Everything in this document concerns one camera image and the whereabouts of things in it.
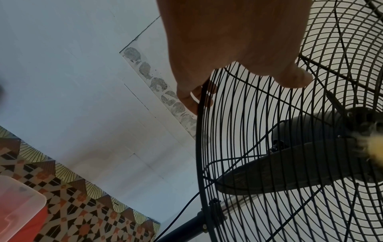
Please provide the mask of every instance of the hand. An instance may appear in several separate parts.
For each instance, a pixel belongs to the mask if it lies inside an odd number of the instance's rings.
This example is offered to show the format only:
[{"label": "hand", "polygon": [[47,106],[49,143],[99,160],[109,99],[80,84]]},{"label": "hand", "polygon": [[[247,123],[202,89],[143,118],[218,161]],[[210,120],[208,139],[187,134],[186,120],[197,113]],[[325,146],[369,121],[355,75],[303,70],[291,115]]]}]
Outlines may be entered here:
[{"label": "hand", "polygon": [[214,69],[238,61],[283,87],[312,76],[295,65],[311,0],[158,0],[177,96],[197,114],[202,85]]}]

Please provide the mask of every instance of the black wire grille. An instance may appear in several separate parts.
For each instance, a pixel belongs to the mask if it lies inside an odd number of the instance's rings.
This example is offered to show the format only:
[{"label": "black wire grille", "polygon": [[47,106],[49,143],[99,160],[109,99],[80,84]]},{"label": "black wire grille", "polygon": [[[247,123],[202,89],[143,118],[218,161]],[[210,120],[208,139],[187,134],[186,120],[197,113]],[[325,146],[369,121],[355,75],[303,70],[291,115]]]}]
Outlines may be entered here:
[{"label": "black wire grille", "polygon": [[[298,65],[314,77],[305,89],[284,89],[273,78],[255,76],[239,63],[212,74],[218,86],[215,104],[210,109],[200,105],[197,127],[197,172],[205,212],[213,198],[226,206],[241,200],[218,192],[214,183],[234,168],[268,155],[272,130],[283,120],[320,120],[315,114],[335,112],[329,93],[342,108],[383,111],[381,12],[379,1],[313,2],[298,58]],[[326,122],[335,125],[334,119]],[[302,127],[295,129],[302,135]],[[324,140],[314,134],[312,138]],[[216,229],[216,220],[207,216],[208,231],[214,242],[383,241],[382,185],[349,177],[330,185],[259,195],[229,213]]]}]

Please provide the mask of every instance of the clear plastic lid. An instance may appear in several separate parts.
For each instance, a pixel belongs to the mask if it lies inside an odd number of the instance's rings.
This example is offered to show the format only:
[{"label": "clear plastic lid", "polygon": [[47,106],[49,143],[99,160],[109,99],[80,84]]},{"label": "clear plastic lid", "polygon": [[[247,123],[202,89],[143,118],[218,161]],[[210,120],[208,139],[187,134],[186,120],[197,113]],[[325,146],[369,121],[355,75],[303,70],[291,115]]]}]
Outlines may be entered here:
[{"label": "clear plastic lid", "polygon": [[0,241],[7,242],[46,204],[44,195],[7,176],[0,176]]}]

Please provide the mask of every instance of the geometric pattern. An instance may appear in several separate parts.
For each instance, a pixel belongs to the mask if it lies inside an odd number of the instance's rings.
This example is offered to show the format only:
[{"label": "geometric pattern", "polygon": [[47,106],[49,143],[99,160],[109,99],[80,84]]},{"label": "geometric pattern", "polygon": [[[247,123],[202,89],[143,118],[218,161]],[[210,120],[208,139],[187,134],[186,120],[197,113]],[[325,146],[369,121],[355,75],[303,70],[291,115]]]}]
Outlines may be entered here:
[{"label": "geometric pattern", "polygon": [[0,145],[0,175],[12,177],[47,198],[48,217],[35,242],[149,242],[153,223],[140,225],[20,156],[6,159]]},{"label": "geometric pattern", "polygon": [[53,177],[67,183],[68,186],[81,191],[89,198],[97,200],[97,202],[100,202],[113,211],[128,215],[130,221],[137,224],[145,223],[146,227],[151,228],[153,234],[158,232],[160,227],[158,222],[126,206],[114,197],[109,196],[98,186],[83,179],[56,160],[32,148],[0,126],[0,165],[3,159],[11,161],[18,157],[19,159],[23,159],[25,163],[33,163],[34,166],[41,168],[48,175],[53,175]]}]

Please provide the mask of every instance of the fan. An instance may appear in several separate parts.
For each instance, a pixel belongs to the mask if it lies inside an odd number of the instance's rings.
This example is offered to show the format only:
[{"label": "fan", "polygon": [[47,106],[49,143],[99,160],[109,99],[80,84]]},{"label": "fan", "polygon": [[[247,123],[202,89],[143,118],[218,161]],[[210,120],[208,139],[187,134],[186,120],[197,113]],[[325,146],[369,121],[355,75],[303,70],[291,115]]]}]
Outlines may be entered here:
[{"label": "fan", "polygon": [[304,89],[239,63],[212,73],[215,103],[203,94],[197,120],[202,211],[173,241],[193,227],[212,242],[383,241],[383,169],[355,140],[383,133],[382,12],[377,1],[314,1]]}]

